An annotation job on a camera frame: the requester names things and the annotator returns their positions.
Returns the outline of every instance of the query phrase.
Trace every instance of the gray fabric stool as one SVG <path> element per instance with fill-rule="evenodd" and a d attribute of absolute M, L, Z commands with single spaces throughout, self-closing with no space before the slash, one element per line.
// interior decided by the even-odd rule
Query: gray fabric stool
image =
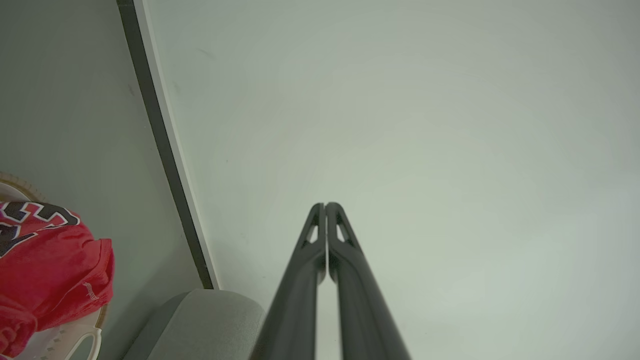
<path fill-rule="evenodd" d="M 165 302 L 124 360 L 247 360 L 264 310 L 222 290 L 193 290 Z"/>

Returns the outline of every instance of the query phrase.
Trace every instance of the red cloth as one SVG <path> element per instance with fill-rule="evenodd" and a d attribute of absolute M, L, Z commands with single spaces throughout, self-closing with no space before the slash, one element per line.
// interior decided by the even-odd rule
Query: red cloth
<path fill-rule="evenodd" d="M 112 296 L 110 239 L 51 204 L 0 202 L 0 354 L 15 357 L 35 331 L 86 316 Z"/>

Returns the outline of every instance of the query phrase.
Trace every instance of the dark strip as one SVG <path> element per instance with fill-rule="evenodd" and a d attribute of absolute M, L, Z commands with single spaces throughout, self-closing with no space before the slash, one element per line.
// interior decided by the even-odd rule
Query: dark strip
<path fill-rule="evenodd" d="M 138 78 L 138 84 L 140 85 L 142 99 L 145 102 L 147 116 L 151 123 L 151 130 L 153 130 L 154 138 L 156 138 L 156 146 L 160 153 L 160 158 L 162 159 L 164 173 L 166 174 L 167 180 L 169 180 L 169 187 L 171 188 L 173 201 L 175 202 L 175 207 L 178 209 L 178 214 L 180 215 L 184 235 L 187 238 L 187 243 L 191 250 L 191 256 L 193 256 L 193 262 L 198 269 L 202 286 L 205 289 L 213 289 L 213 282 L 209 276 L 207 263 L 205 262 L 204 254 L 200 247 L 200 241 L 198 240 L 198 233 L 196 232 L 195 225 L 193 225 L 191 211 L 189 210 L 187 198 L 184 195 L 182 181 L 180 181 L 180 175 L 178 174 L 178 168 L 176 167 L 175 159 L 173 158 L 169 137 L 167 136 L 166 128 L 164 127 L 164 120 L 162 118 L 160 105 L 158 104 L 151 71 L 149 70 L 147 53 L 145 52 L 145 46 L 142 41 L 142 34 L 140 33 L 140 25 L 138 24 L 133 0 L 116 1 L 118 3 L 118 8 L 120 9 L 122 26 L 124 27 L 124 33 L 127 38 L 127 43 L 129 44 L 129 52 L 131 53 L 133 67 L 136 70 L 136 77 Z"/>

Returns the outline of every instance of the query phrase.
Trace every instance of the gray floor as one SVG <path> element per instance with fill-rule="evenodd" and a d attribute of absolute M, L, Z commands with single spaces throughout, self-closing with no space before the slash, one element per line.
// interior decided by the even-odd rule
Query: gray floor
<path fill-rule="evenodd" d="M 5 3 L 0 65 L 0 171 L 113 239 L 100 359 L 118 359 L 154 308 L 201 285 L 115 0 Z"/>

